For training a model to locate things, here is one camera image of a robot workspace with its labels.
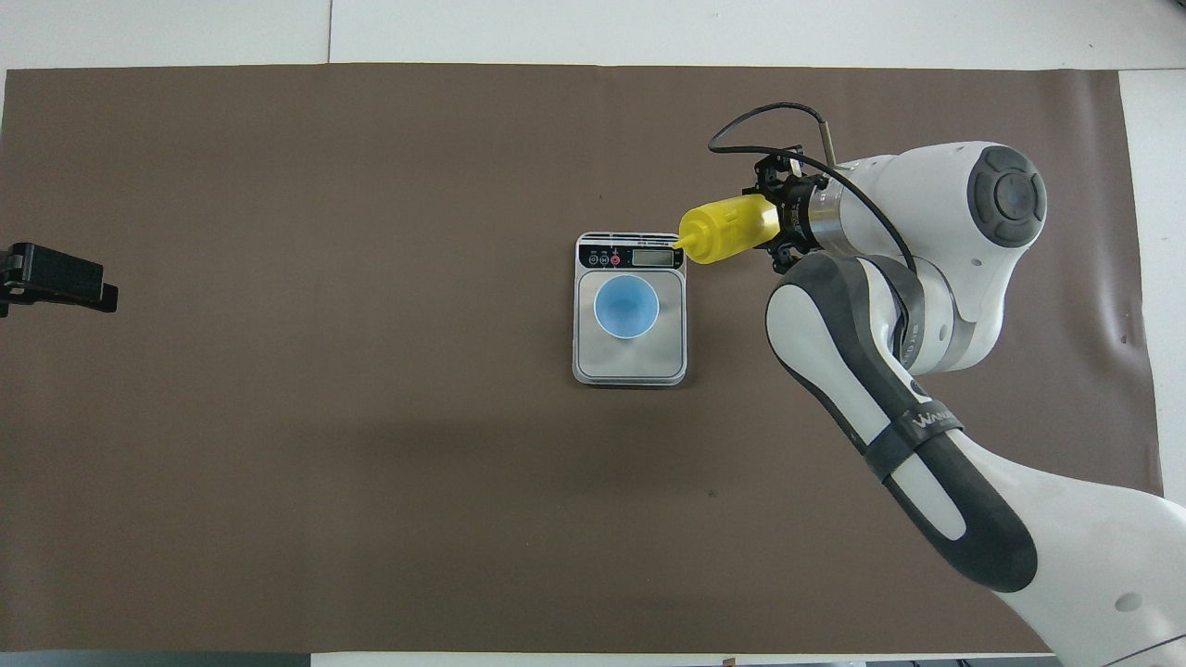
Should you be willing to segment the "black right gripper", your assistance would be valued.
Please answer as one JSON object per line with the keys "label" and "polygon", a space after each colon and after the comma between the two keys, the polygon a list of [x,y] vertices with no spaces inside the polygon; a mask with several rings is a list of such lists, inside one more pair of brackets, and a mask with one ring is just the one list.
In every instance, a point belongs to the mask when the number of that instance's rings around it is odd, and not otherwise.
{"label": "black right gripper", "polygon": [[812,231],[814,195],[830,185],[827,176],[803,176],[801,153],[765,155],[755,163],[755,193],[776,197],[780,231],[769,242],[771,269],[788,274],[801,258],[822,246]]}

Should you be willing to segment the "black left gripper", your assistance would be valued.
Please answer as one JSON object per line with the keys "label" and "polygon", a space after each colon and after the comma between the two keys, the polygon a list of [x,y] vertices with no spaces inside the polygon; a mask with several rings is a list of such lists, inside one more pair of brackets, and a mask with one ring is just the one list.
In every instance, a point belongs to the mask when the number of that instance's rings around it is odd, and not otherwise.
{"label": "black left gripper", "polygon": [[119,288],[106,282],[101,263],[45,244],[12,244],[1,250],[1,318],[13,305],[42,301],[114,313],[117,300]]}

